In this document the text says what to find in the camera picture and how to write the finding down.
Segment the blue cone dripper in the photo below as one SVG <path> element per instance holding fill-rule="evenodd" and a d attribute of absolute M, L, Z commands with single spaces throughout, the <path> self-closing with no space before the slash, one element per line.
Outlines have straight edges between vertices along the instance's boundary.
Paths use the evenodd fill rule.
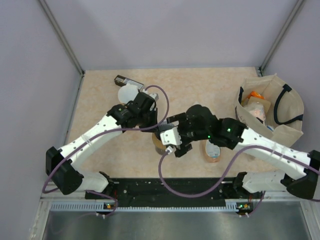
<path fill-rule="evenodd" d="M 155 135 L 159 138 L 160 137 L 160 133 L 165 132 L 167 130 L 170 130 L 173 127 L 175 127 L 175 125 L 173 123 L 163 122 L 158 126 L 158 130 L 155 133 Z"/>

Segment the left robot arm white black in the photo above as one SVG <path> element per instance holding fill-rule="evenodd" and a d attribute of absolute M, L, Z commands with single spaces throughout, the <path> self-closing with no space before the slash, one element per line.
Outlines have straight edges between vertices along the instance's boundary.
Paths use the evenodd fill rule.
<path fill-rule="evenodd" d="M 46 151 L 46 174 L 63 195 L 89 190 L 106 199 L 113 194 L 109 176 L 101 171 L 82 171 L 81 166 L 96 150 L 127 129 L 151 131 L 157 124 L 157 96 L 139 92 L 128 103 L 114 105 L 96 125 L 71 143 Z"/>

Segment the white paper coffee filter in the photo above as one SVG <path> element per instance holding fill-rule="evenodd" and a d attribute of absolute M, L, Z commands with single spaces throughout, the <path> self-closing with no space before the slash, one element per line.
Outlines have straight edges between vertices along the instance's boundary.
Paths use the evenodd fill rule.
<path fill-rule="evenodd" d="M 117 96 L 121 104 L 127 104 L 129 101 L 133 101 L 138 93 L 136 85 L 127 84 L 119 89 Z"/>

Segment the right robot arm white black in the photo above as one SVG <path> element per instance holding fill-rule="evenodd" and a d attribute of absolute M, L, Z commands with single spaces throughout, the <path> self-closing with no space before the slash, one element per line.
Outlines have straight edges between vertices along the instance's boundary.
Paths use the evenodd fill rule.
<path fill-rule="evenodd" d="M 217 118 L 202 105 L 191 106 L 186 112 L 168 117 L 177 126 L 160 133 L 163 145 L 175 147 L 177 158 L 192 149 L 192 142 L 208 140 L 220 148 L 246 154 L 276 167 L 270 172 L 241 172 L 233 192 L 239 198 L 261 191 L 287 191 L 305 200 L 313 200 L 320 176 L 320 153 L 303 152 L 286 147 L 255 132 L 244 123 L 227 117 Z"/>

